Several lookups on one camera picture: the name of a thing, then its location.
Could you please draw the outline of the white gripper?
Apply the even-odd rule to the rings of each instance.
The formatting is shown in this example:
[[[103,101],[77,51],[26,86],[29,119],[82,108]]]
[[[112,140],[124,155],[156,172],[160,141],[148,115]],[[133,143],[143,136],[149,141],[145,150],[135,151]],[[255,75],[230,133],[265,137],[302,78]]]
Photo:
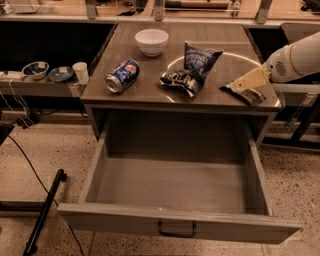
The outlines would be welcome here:
[[[237,93],[264,86],[270,78],[273,82],[285,83],[295,78],[291,63],[291,45],[286,45],[273,52],[262,64],[234,80],[230,88]]]

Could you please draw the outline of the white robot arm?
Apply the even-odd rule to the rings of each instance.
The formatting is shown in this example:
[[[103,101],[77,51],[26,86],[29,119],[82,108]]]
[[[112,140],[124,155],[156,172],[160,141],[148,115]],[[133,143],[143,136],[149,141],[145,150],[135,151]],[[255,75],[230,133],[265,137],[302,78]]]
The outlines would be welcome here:
[[[320,32],[314,33],[274,53],[260,66],[226,85],[242,93],[269,84],[285,83],[320,71]]]

